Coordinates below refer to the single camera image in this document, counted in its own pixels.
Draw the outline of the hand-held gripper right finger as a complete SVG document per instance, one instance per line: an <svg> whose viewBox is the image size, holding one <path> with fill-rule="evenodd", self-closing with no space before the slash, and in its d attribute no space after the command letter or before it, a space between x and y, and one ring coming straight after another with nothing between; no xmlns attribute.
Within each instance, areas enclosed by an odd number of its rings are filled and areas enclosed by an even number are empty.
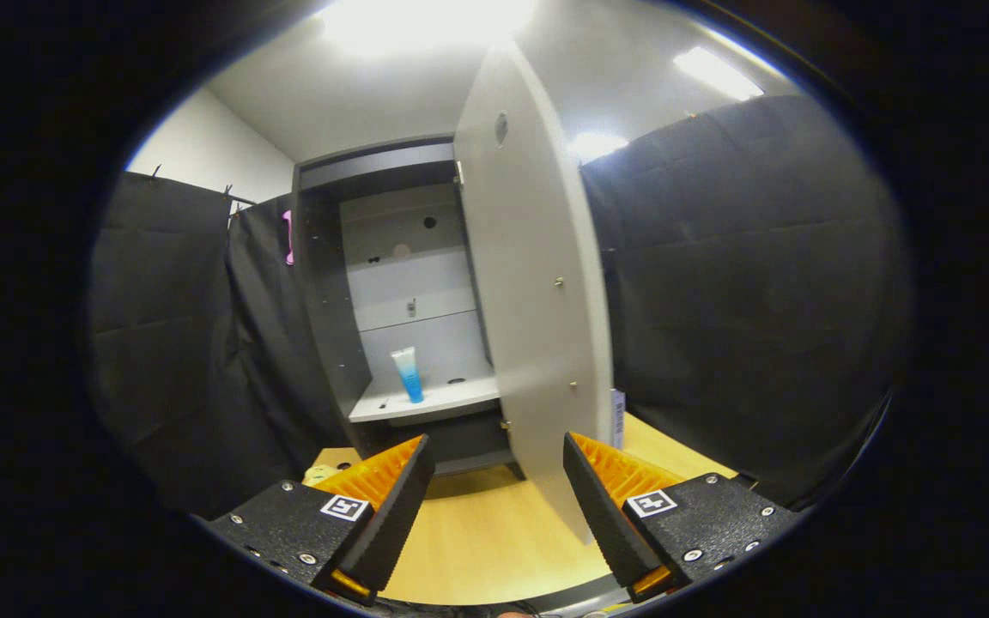
<svg viewBox="0 0 989 618"><path fill-rule="evenodd" d="M605 563L632 603L729 570L801 519L737 478L710 472L683 480L577 432L562 439L562 468Z"/></svg>

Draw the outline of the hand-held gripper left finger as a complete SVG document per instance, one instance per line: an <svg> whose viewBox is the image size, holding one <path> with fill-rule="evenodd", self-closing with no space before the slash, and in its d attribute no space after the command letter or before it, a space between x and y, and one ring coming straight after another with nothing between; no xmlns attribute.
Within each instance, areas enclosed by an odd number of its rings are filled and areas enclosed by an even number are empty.
<svg viewBox="0 0 989 618"><path fill-rule="evenodd" d="M390 582L435 472L407 439L314 485L281 480L199 527L290 585L372 607Z"/></svg>

